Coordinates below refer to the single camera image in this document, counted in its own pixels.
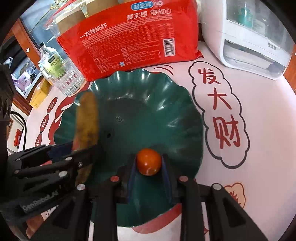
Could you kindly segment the spotted ripe banana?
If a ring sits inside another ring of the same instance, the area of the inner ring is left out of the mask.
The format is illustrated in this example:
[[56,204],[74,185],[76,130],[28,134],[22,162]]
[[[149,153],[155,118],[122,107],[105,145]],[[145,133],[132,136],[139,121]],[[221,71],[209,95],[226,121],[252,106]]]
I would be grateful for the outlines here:
[[83,150],[99,140],[99,110],[93,92],[83,92],[76,109],[76,127],[72,150]]

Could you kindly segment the red cherry tomato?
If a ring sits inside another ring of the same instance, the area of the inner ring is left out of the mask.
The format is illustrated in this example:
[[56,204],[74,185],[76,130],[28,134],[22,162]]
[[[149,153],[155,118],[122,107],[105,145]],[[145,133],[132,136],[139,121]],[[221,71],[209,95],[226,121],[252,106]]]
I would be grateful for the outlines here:
[[145,176],[153,176],[161,169],[162,157],[153,149],[142,149],[136,155],[138,171]]

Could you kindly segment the yellow cardboard box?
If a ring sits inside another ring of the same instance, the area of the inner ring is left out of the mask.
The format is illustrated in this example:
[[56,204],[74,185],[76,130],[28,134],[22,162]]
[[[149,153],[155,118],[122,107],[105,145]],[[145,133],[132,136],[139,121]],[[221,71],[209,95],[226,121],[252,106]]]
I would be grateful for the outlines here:
[[51,84],[43,78],[35,88],[30,99],[30,106],[37,109],[50,92]]

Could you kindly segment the printed pink tablecloth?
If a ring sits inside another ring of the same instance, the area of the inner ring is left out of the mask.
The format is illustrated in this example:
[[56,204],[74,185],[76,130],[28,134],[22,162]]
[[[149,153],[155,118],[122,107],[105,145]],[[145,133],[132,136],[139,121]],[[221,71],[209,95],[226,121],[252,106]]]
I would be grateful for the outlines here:
[[295,94],[271,80],[223,66],[201,44],[195,61],[145,68],[188,90],[203,121],[195,176],[220,183],[269,240],[295,228]]

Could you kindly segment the clear drinking glass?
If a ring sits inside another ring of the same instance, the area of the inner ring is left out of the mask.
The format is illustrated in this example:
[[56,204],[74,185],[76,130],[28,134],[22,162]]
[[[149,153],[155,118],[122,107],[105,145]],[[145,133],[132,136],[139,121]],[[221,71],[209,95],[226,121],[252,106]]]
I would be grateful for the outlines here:
[[53,85],[66,96],[76,94],[85,83],[84,76],[80,73],[70,58],[44,63],[45,70],[50,75]]

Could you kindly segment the dark green scalloped plate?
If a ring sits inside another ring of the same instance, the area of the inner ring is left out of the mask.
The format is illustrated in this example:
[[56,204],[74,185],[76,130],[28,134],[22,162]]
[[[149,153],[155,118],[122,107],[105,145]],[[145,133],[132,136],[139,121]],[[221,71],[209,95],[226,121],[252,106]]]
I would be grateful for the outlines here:
[[[98,79],[88,90],[97,98],[99,141],[104,150],[99,164],[93,166],[89,185],[115,175],[131,154],[145,148],[168,154],[181,174],[196,176],[203,158],[203,121],[186,88],[163,73],[137,69]],[[82,94],[63,112],[54,133],[55,144],[74,139],[75,114]],[[137,171],[130,201],[117,205],[117,225],[143,225],[172,207],[161,172],[147,177]]]

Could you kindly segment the green label glass bottle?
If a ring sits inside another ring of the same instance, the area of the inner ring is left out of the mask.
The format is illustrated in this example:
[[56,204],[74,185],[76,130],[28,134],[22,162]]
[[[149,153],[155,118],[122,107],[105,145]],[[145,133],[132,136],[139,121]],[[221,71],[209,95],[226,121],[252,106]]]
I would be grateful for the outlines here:
[[41,63],[46,71],[55,78],[61,78],[65,75],[63,59],[56,49],[47,47],[44,42],[39,44],[41,53]]

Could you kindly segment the red paper cup pack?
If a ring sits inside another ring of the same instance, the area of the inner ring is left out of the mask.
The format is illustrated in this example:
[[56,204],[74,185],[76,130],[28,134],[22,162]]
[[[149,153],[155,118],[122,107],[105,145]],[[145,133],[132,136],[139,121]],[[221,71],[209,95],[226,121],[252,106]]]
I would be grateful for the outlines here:
[[68,1],[47,21],[87,81],[198,57],[196,1]]

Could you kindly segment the white countertop appliance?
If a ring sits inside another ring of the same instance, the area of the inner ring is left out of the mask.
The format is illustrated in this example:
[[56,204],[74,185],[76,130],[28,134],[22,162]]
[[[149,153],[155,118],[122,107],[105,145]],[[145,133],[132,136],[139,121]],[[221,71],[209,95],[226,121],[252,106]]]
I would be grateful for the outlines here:
[[263,1],[201,1],[202,36],[220,62],[269,79],[284,74],[294,41]]

